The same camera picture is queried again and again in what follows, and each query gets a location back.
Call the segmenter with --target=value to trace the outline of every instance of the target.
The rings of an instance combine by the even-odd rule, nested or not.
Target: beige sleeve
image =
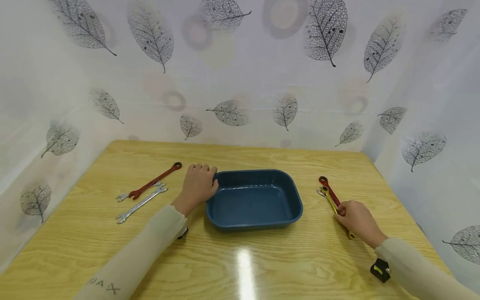
[[[185,216],[173,206],[163,207],[125,248],[92,276],[75,299],[129,299],[160,253],[185,231],[185,222]]]
[[[392,279],[420,300],[480,300],[403,240],[388,238],[375,254],[388,262]]]

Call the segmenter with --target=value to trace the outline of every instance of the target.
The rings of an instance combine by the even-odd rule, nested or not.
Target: table surface
[[[138,189],[176,161],[184,167],[163,180],[168,192],[117,225],[115,216],[133,202],[117,203],[115,196]],[[392,280],[382,284],[370,274],[375,254],[360,239],[348,240],[333,220],[330,204],[316,192],[320,175],[340,200],[364,202],[387,235],[405,239],[447,270],[365,154],[114,141],[0,277],[0,299],[71,299],[173,201],[187,166],[198,162],[219,171],[287,172],[303,215],[284,229],[220,233],[201,206],[189,216],[186,238],[156,260],[132,299],[409,299]]]

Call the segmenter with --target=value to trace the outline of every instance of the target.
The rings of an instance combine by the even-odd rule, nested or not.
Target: tray
[[[303,212],[292,178],[280,170],[219,172],[219,188],[208,200],[208,219],[220,231],[284,228]]]

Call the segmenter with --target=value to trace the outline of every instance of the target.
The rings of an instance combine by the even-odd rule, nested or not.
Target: white backdrop
[[[110,141],[186,139],[365,152],[480,293],[474,0],[0,8],[0,270]]]

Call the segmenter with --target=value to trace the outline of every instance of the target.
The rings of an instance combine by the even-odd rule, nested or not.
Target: right hand
[[[367,245],[377,248],[388,237],[380,230],[368,208],[357,201],[345,201],[338,207],[334,218],[361,238]]]
[[[172,205],[187,216],[200,204],[210,199],[218,189],[218,180],[213,180],[216,167],[209,165],[191,165],[188,167],[183,189]]]

